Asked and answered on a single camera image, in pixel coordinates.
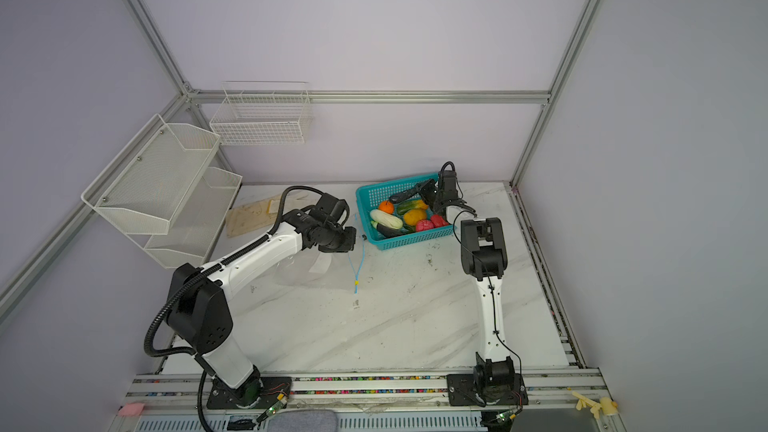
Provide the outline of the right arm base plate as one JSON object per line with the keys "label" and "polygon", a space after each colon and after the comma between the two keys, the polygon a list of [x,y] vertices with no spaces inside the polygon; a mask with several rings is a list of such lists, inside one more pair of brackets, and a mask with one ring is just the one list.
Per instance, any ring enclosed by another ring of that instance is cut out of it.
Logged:
{"label": "right arm base plate", "polygon": [[521,374],[515,374],[509,384],[479,386],[472,374],[449,374],[446,377],[451,406],[527,406],[527,387]]}

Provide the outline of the red toy fruit right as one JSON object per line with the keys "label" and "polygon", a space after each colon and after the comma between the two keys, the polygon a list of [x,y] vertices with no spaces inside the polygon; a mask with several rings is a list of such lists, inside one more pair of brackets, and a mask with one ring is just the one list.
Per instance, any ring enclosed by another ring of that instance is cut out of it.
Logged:
{"label": "red toy fruit right", "polygon": [[433,223],[435,228],[441,228],[450,225],[450,223],[439,214],[433,214],[430,217],[430,221]]}

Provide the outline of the green toy vegetable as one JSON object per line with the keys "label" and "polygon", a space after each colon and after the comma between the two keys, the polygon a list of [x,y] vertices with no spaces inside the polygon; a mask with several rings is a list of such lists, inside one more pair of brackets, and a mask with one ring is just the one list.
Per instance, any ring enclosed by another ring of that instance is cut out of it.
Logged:
{"label": "green toy vegetable", "polygon": [[404,215],[407,211],[414,208],[427,210],[428,205],[422,199],[412,199],[412,200],[408,200],[408,201],[397,204],[395,206],[395,211],[399,215]]}

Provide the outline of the orange toy tangerine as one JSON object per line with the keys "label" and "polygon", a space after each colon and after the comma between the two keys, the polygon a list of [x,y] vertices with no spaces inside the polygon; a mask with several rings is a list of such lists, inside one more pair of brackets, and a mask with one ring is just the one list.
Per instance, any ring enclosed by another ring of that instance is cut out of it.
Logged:
{"label": "orange toy tangerine", "polygon": [[380,211],[382,211],[382,212],[384,212],[384,213],[387,213],[387,214],[390,214],[390,215],[393,215],[393,214],[395,213],[395,206],[394,206],[394,204],[393,204],[393,203],[391,203],[391,202],[390,202],[390,201],[388,201],[388,200],[386,200],[386,201],[382,201],[382,202],[379,204],[379,206],[378,206],[378,209],[379,209]]}

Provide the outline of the teal plastic basket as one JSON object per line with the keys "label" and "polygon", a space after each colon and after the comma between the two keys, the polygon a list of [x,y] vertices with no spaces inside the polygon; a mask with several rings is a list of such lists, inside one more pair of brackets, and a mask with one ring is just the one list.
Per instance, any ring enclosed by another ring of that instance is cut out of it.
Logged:
{"label": "teal plastic basket", "polygon": [[[392,196],[420,184],[434,179],[439,181],[437,173],[417,175],[401,179],[395,179],[359,187],[356,190],[356,204],[363,227],[363,234],[369,243],[380,251],[414,245],[416,243],[438,239],[450,235],[451,225],[442,214],[443,225],[437,227],[432,220],[434,211],[421,198],[419,193],[395,203]],[[391,222],[386,219],[384,223],[371,217],[373,211],[387,213],[401,221],[402,227],[396,234],[379,230],[379,226],[388,227]]]}

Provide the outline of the dark toy eggplant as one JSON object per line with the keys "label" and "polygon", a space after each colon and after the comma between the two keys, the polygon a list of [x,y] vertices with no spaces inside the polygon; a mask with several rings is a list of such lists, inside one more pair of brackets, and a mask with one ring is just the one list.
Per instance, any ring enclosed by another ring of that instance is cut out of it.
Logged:
{"label": "dark toy eggplant", "polygon": [[402,229],[394,229],[378,222],[373,222],[372,226],[380,235],[385,238],[395,238],[407,234],[407,232]]}
{"label": "dark toy eggplant", "polygon": [[421,196],[421,191],[423,188],[423,184],[417,184],[409,189],[391,195],[389,197],[389,201],[392,204],[400,204],[409,200],[414,200],[416,197]]}

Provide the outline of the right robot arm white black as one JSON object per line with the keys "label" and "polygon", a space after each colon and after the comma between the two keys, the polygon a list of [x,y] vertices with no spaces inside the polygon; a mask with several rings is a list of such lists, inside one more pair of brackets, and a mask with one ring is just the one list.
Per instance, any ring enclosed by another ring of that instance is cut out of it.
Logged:
{"label": "right robot arm white black", "polygon": [[498,217],[481,217],[463,197],[456,166],[445,162],[435,179],[420,188],[422,198],[440,215],[456,208],[451,230],[460,246],[463,272],[476,286],[479,300],[479,331],[482,349],[475,354],[472,382],[460,386],[449,381],[455,394],[485,406],[509,398],[516,391],[515,380],[522,367],[520,356],[506,343],[502,313],[502,285],[508,266],[503,224]]}

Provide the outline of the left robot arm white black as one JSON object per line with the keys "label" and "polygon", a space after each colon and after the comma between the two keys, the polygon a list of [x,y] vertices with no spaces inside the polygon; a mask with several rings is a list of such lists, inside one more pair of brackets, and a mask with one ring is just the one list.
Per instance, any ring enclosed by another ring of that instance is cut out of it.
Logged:
{"label": "left robot arm white black", "polygon": [[321,253],[354,249],[356,229],[346,200],[314,187],[294,185],[280,196],[271,228],[236,251],[204,264],[185,263],[172,275],[168,297],[143,341],[151,358],[189,355],[240,408],[263,395],[258,367],[234,335],[230,301],[284,259],[312,248]]}

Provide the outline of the white mesh upper shelf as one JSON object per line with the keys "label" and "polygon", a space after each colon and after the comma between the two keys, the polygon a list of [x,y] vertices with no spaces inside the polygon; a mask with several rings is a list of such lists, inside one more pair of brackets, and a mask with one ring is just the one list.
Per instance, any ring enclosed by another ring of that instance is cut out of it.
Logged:
{"label": "white mesh upper shelf", "polygon": [[166,235],[220,146],[188,123],[152,117],[81,194],[125,235]]}

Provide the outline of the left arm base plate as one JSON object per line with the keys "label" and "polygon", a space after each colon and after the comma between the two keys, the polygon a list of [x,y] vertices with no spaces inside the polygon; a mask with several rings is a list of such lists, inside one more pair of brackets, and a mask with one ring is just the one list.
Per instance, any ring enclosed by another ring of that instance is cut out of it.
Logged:
{"label": "left arm base plate", "polygon": [[232,389],[214,378],[205,405],[209,410],[266,410],[278,401],[280,395],[287,398],[292,385],[293,380],[289,376],[261,376],[258,380],[246,381],[239,388]]}

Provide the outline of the white mesh lower shelf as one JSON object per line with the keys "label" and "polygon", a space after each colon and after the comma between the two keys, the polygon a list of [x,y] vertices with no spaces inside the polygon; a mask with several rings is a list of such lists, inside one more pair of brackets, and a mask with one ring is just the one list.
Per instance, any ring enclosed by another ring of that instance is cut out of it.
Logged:
{"label": "white mesh lower shelf", "polygon": [[241,187],[238,174],[209,167],[167,235],[153,235],[144,251],[160,266],[175,269],[206,262]]}

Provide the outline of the grey cloth pad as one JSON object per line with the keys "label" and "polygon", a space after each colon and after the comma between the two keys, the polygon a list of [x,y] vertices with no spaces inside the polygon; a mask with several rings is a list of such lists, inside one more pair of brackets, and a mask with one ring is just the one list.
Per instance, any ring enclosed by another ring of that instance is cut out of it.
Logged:
{"label": "grey cloth pad", "polygon": [[268,420],[267,432],[337,432],[338,415],[330,410],[283,412]]}

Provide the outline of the clear zip top bag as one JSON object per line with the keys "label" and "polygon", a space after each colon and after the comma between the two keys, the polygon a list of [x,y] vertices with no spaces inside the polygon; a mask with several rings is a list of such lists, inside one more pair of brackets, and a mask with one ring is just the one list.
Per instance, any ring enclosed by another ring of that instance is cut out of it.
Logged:
{"label": "clear zip top bag", "polygon": [[359,287],[366,253],[366,242],[344,253],[308,249],[280,261],[265,276],[281,286],[354,292]]}

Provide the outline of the pink toy fruit left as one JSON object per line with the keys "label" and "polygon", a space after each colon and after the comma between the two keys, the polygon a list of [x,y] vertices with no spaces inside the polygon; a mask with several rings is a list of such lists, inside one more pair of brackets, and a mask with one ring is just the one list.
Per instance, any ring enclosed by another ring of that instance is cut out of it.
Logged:
{"label": "pink toy fruit left", "polygon": [[416,231],[417,232],[423,232],[427,230],[434,229],[435,225],[431,220],[423,219],[417,222],[416,224]]}

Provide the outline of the yellow toy mango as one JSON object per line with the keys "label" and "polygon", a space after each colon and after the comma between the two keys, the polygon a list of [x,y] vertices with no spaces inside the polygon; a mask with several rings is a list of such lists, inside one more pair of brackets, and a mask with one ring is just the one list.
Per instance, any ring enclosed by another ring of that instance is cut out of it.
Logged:
{"label": "yellow toy mango", "polygon": [[407,211],[403,216],[403,221],[409,227],[415,228],[419,222],[427,219],[427,213],[424,209],[414,208]]}

